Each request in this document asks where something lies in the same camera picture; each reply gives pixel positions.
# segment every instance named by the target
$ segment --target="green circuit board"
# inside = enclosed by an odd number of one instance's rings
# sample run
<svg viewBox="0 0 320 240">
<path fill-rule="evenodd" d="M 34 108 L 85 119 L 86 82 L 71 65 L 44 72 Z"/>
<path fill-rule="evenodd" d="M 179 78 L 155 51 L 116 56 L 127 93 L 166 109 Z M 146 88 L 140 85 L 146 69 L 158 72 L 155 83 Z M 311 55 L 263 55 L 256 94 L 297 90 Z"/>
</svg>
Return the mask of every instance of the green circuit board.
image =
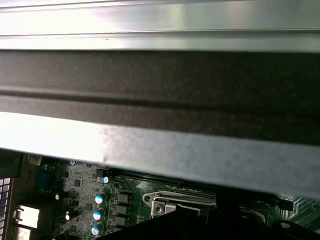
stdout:
<svg viewBox="0 0 320 240">
<path fill-rule="evenodd" d="M 54 223 L 53 236 L 67 231 L 68 234 L 77 236 L 79 239 L 91 240 L 95 237 L 91 229 L 97 222 L 103 224 L 103 229 L 98 234 L 103 236 L 147 221 L 151 218 L 151 208 L 144 203 L 143 195 L 150 192 L 172 191 L 209 199 L 215 198 L 214 190 L 203 190 L 201 186 L 182 187 L 174 182 L 163 182 L 161 179 L 142 179 L 139 176 L 119 174 L 110 177 L 107 183 L 103 183 L 96 175 L 97 170 L 104 169 L 101 165 L 80 162 L 70 164 L 66 161 L 52 159 L 44 159 L 41 165 L 36 176 L 35 193 L 52 195 L 58 186 L 62 186 L 64 191 L 73 196 L 72 199 L 66 198 L 61 202 L 60 217 L 57 217 Z M 63 172 L 68 172 L 68 177 L 62 177 Z M 97 204 L 95 197 L 101 193 L 106 193 L 107 199 L 103 203 Z M 116 194 L 129 196 L 125 203 L 120 204 L 125 207 L 125 213 L 116 210 L 118 204 L 114 198 Z M 283 219 L 293 221 L 317 233 L 320 232 L 320 202 L 283 195 L 281 198 L 294 203 L 293 211 L 280 210 L 263 200 L 248 201 L 241 206 L 241 209 L 243 212 L 259 216 L 269 226 L 274 221 Z M 66 222 L 63 215 L 69 208 L 77 208 L 80 215 Z M 105 209 L 106 214 L 99 221 L 96 221 L 93 218 L 93 213 L 99 208 Z"/>
</svg>

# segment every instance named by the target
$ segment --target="reflective metal surface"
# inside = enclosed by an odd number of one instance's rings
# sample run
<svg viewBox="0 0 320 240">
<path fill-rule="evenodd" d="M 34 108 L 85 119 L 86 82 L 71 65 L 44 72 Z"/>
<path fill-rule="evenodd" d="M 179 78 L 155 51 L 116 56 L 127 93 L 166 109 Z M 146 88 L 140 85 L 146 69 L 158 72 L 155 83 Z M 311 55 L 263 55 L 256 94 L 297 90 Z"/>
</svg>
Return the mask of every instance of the reflective metal surface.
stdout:
<svg viewBox="0 0 320 240">
<path fill-rule="evenodd" d="M 76 2 L 0 1 L 0 48 L 320 49 L 318 0 Z"/>
<path fill-rule="evenodd" d="M 31 236 L 31 230 L 23 227 L 16 228 L 17 239 L 29 240 Z"/>
<path fill-rule="evenodd" d="M 153 205 L 153 201 L 172 201 L 172 202 L 180 202 L 180 203 L 190 203 L 190 204 L 199 204 L 204 206 L 215 206 L 216 199 L 210 195 L 207 197 L 198 196 L 195 193 L 185 194 L 180 192 L 173 191 L 155 191 L 149 192 L 142 196 L 143 202 L 151 207 Z"/>
<path fill-rule="evenodd" d="M 2 148 L 320 199 L 320 148 L 0 113 Z"/>
<path fill-rule="evenodd" d="M 37 229 L 40 210 L 37 208 L 19 205 L 16 207 L 14 219 L 17 224 Z"/>
</svg>

